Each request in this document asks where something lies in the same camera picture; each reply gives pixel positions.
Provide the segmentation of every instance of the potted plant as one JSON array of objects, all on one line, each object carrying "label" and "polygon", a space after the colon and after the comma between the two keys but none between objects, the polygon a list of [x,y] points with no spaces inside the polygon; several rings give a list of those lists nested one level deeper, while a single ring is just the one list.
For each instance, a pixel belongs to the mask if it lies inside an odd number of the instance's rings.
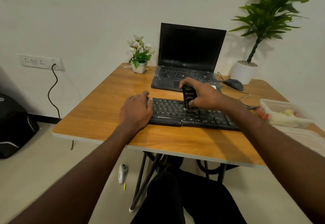
[{"label": "potted plant", "polygon": [[250,82],[257,68],[257,64],[252,62],[257,46],[264,39],[282,39],[280,34],[292,28],[300,28],[290,25],[294,19],[303,18],[297,15],[299,12],[293,7],[293,2],[305,3],[307,1],[309,0],[259,0],[259,3],[240,7],[248,12],[248,16],[236,16],[237,19],[232,20],[242,21],[246,25],[230,31],[245,29],[246,33],[242,34],[242,37],[255,34],[257,39],[247,61],[240,60],[235,63],[231,74],[232,79],[237,79],[242,84]]},{"label": "potted plant", "polygon": [[133,72],[144,73],[147,69],[148,61],[156,51],[151,51],[151,44],[145,44],[143,36],[134,35],[135,41],[128,41],[130,51],[133,53],[129,63],[132,65]]}]

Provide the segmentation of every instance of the laptop screen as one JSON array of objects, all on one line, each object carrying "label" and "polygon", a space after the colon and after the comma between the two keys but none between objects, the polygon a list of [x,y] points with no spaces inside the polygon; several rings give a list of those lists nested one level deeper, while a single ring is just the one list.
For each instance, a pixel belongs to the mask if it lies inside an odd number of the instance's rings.
[{"label": "laptop screen", "polygon": [[158,66],[213,72],[226,31],[161,23]]}]

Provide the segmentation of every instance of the black handheld device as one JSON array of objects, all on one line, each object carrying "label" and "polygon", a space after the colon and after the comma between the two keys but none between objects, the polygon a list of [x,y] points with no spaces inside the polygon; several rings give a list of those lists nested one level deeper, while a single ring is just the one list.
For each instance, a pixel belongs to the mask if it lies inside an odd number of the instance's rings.
[{"label": "black handheld device", "polygon": [[191,85],[183,85],[183,97],[184,97],[184,106],[186,109],[192,109],[189,107],[189,102],[197,98],[196,90]]}]

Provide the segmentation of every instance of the plastic container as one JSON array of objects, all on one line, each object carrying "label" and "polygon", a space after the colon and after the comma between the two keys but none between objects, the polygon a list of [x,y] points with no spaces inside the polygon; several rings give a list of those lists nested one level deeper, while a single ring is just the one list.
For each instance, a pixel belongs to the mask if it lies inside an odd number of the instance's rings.
[{"label": "plastic container", "polygon": [[[279,113],[285,110],[293,110],[295,115],[286,116]],[[302,107],[290,102],[261,99],[257,112],[263,119],[268,120],[271,125],[304,129],[310,123],[313,123]]]},{"label": "plastic container", "polygon": [[325,157],[325,139],[316,132],[274,125],[289,137]]}]

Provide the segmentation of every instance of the white flower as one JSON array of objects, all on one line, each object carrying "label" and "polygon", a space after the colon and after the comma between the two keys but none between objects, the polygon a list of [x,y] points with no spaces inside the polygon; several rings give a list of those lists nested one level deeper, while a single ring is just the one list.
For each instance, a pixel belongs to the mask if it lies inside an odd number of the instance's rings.
[{"label": "white flower", "polygon": [[134,41],[133,41],[133,40],[128,41],[127,44],[128,44],[130,47],[133,47]]},{"label": "white flower", "polygon": [[140,41],[140,40],[143,38],[143,36],[138,37],[136,34],[134,34],[133,36],[134,36],[134,38],[136,39],[136,41]]},{"label": "white flower", "polygon": [[136,41],[136,42],[133,44],[133,47],[134,47],[135,49],[137,49],[138,47],[140,47],[140,44]]},{"label": "white flower", "polygon": [[146,51],[150,51],[151,48],[152,48],[152,45],[151,45],[151,44],[146,44],[146,45],[144,45],[144,49],[145,49]]}]

